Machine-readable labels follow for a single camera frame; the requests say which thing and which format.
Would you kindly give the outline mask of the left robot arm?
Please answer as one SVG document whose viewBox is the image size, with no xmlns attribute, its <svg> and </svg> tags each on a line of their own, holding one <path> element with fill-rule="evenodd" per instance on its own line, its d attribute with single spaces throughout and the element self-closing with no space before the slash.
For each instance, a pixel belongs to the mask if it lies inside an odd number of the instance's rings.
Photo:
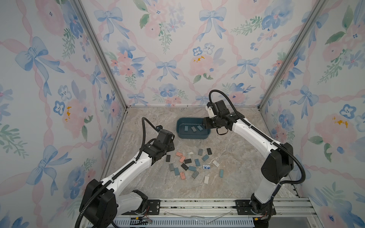
<svg viewBox="0 0 365 228">
<path fill-rule="evenodd" d="M 121 192 L 139 174 L 175 149 L 175 135 L 162 129 L 155 139 L 144 143 L 141 150 L 122 168 L 102 180 L 93 179 L 85 189 L 75 227 L 87 219 L 95 228 L 107 228 L 115 217 L 130 211 L 143 213 L 148 197 L 139 191 Z"/>
</svg>

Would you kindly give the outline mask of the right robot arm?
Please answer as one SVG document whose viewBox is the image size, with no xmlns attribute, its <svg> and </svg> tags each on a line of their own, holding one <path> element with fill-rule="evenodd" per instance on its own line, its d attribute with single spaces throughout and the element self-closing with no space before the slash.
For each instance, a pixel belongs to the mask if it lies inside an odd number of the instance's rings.
<svg viewBox="0 0 365 228">
<path fill-rule="evenodd" d="M 230 112 L 222 100 L 209 102 L 206 111 L 209 116 L 203 120 L 205 128 L 232 131 L 253 145 L 265 158 L 261 167 L 263 178 L 251 196 L 249 209 L 253 214 L 263 215 L 264 220 L 269 220 L 274 198 L 280 188 L 284 184 L 301 184 L 307 177 L 303 165 L 294 156 L 292 145 L 269 137 L 237 109 Z"/>
</svg>

